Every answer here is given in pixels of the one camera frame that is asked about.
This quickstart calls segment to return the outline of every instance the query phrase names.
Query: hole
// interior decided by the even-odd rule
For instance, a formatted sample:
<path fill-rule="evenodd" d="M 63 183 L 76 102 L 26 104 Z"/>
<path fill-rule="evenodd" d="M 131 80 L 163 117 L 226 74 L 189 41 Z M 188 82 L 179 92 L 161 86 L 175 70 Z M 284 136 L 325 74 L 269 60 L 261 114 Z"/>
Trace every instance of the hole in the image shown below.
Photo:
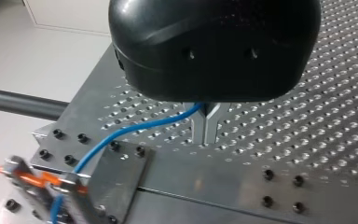
<path fill-rule="evenodd" d="M 243 57 L 245 57 L 245 59 L 257 59 L 258 58 L 258 50 L 257 49 L 246 49 L 243 52 Z"/>
<path fill-rule="evenodd" d="M 194 51 L 193 51 L 193 49 L 191 49 L 190 47 L 187 47 L 187 48 L 182 49 L 182 55 L 183 55 L 183 57 L 185 57 L 187 60 L 193 60 L 193 59 L 195 59 Z"/>

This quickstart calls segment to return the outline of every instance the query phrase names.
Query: metal bracket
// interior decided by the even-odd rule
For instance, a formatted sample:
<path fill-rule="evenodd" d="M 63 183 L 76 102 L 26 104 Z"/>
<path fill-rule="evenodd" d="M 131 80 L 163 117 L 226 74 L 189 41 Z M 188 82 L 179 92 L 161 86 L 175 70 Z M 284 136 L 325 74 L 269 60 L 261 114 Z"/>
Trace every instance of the metal bracket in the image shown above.
<path fill-rule="evenodd" d="M 31 169 L 21 157 L 12 156 L 6 160 L 2 167 L 2 174 L 11 180 L 11 183 L 17 187 L 22 197 L 27 199 L 41 219 L 49 221 L 49 209 L 53 202 L 51 194 L 45 188 L 29 185 L 19 178 L 18 173 L 33 175 Z"/>
<path fill-rule="evenodd" d="M 194 103 L 184 103 L 190 109 Z M 231 107 L 231 103 L 206 104 L 190 118 L 193 144 L 213 144 L 216 142 L 217 124 Z"/>
<path fill-rule="evenodd" d="M 150 154 L 146 147 L 115 142 L 103 152 L 91 178 L 84 179 L 92 204 L 103 207 L 108 219 L 125 221 Z"/>

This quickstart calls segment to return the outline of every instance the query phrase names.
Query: black screw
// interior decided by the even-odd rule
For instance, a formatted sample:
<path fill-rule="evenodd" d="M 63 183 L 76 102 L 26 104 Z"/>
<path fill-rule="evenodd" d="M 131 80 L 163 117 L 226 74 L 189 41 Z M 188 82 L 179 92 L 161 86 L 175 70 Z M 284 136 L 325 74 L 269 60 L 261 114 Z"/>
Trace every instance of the black screw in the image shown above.
<path fill-rule="evenodd" d="M 5 208 L 12 213 L 17 212 L 19 210 L 20 206 L 21 205 L 18 202 L 16 202 L 14 199 L 7 200 L 7 202 L 5 204 Z"/>
<path fill-rule="evenodd" d="M 65 156 L 65 157 L 63 158 L 63 160 L 64 160 L 65 163 L 68 164 L 68 165 L 72 165 L 72 164 L 74 164 L 74 162 L 75 162 L 75 158 L 74 158 L 73 156 L 71 156 L 71 155 Z"/>
<path fill-rule="evenodd" d="M 135 149 L 135 156 L 143 157 L 145 155 L 145 148 L 144 147 L 137 147 Z"/>
<path fill-rule="evenodd" d="M 85 133 L 80 133 L 80 134 L 77 136 L 77 140 L 78 140 L 80 143 L 86 143 L 87 141 L 89 141 L 89 138 L 86 136 Z"/>
<path fill-rule="evenodd" d="M 60 129 L 56 129 L 53 131 L 54 137 L 57 139 L 61 139 L 63 137 L 63 132 Z"/>
<path fill-rule="evenodd" d="M 48 157 L 50 157 L 50 153 L 46 149 L 42 149 L 39 151 L 39 157 L 43 160 L 46 160 Z"/>
<path fill-rule="evenodd" d="M 293 204 L 293 211 L 295 211 L 295 213 L 301 214 L 304 212 L 304 210 L 305 210 L 305 206 L 303 203 Z"/>
<path fill-rule="evenodd" d="M 74 223 L 72 217 L 66 212 L 59 215 L 59 221 L 66 224 Z"/>
<path fill-rule="evenodd" d="M 109 143 L 109 147 L 112 151 L 118 151 L 118 149 L 120 148 L 120 144 L 117 141 L 112 141 L 111 143 Z"/>
<path fill-rule="evenodd" d="M 263 201 L 261 202 L 261 204 L 263 204 L 263 206 L 267 208 L 270 208 L 274 204 L 274 201 L 272 200 L 271 197 L 265 196 L 263 197 Z"/>
<path fill-rule="evenodd" d="M 117 224 L 117 218 L 115 216 L 109 216 L 107 219 L 109 220 L 109 223 Z"/>
<path fill-rule="evenodd" d="M 36 210 L 32 211 L 32 215 L 36 217 L 39 220 L 42 220 L 42 217 L 39 216 L 39 214 L 36 212 Z"/>
<path fill-rule="evenodd" d="M 304 184 L 304 177 L 302 177 L 301 175 L 296 175 L 295 178 L 293 179 L 293 184 L 296 187 L 301 187 Z"/>
<path fill-rule="evenodd" d="M 274 178 L 274 172 L 271 170 L 265 170 L 263 176 L 266 180 L 270 181 L 271 179 Z"/>

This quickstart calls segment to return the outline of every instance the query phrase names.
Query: black plastic cover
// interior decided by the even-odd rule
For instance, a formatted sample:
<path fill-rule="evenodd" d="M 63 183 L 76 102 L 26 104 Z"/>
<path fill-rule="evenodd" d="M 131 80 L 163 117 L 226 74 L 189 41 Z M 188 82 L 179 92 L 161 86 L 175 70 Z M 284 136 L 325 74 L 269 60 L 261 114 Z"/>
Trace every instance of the black plastic cover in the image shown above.
<path fill-rule="evenodd" d="M 252 102 L 290 91 L 316 42 L 319 0 L 112 0 L 134 89 L 163 101 Z"/>

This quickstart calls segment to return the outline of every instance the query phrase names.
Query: hex socket screw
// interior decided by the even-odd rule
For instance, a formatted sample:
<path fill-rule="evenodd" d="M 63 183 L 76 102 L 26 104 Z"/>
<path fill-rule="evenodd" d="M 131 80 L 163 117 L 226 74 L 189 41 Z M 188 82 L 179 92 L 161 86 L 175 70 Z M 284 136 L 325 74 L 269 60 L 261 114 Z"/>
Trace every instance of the hex socket screw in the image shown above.
<path fill-rule="evenodd" d="M 135 149 L 135 156 L 143 157 L 145 155 L 145 148 L 144 147 L 137 147 Z"/>
<path fill-rule="evenodd" d="M 67 155 L 67 156 L 65 156 L 64 158 L 63 158 L 63 161 L 65 162 L 65 164 L 67 164 L 67 165 L 72 165 L 72 164 L 74 164 L 75 163 L 75 158 L 73 157 L 73 156 L 71 156 L 71 155 Z"/>
<path fill-rule="evenodd" d="M 61 131 L 61 129 L 55 129 L 55 130 L 53 131 L 53 135 L 54 135 L 54 137 L 56 137 L 57 139 L 63 138 L 63 132 Z"/>
<path fill-rule="evenodd" d="M 263 172 L 263 176 L 264 176 L 264 178 L 265 178 L 266 180 L 270 181 L 270 180 L 272 180 L 272 179 L 274 178 L 275 174 L 274 174 L 274 172 L 271 171 L 271 170 L 265 170 L 265 171 Z"/>
<path fill-rule="evenodd" d="M 39 157 L 42 160 L 46 160 L 46 159 L 48 159 L 48 157 L 50 157 L 50 153 L 46 149 L 42 149 L 39 151 Z"/>
<path fill-rule="evenodd" d="M 270 208 L 274 204 L 274 200 L 272 200 L 272 198 L 269 196 L 265 196 L 265 197 L 263 197 L 263 200 L 261 203 L 263 204 L 263 206 Z"/>
<path fill-rule="evenodd" d="M 5 203 L 5 208 L 7 210 L 9 210 L 10 212 L 15 213 L 19 210 L 20 204 L 18 202 L 16 202 L 16 200 L 14 200 L 14 199 L 9 199 Z"/>
<path fill-rule="evenodd" d="M 305 211 L 305 206 L 303 203 L 294 203 L 293 204 L 293 211 L 297 214 L 301 214 Z"/>
<path fill-rule="evenodd" d="M 301 175 L 296 175 L 295 178 L 293 179 L 293 184 L 296 187 L 302 187 L 304 185 L 304 177 L 302 177 Z"/>
<path fill-rule="evenodd" d="M 77 135 L 77 141 L 79 141 L 79 143 L 87 143 L 87 141 L 89 141 L 89 138 L 86 136 L 85 133 L 80 133 Z"/>
<path fill-rule="evenodd" d="M 112 151 L 118 151 L 120 148 L 120 144 L 117 141 L 112 141 L 111 143 L 109 143 L 109 148 Z"/>

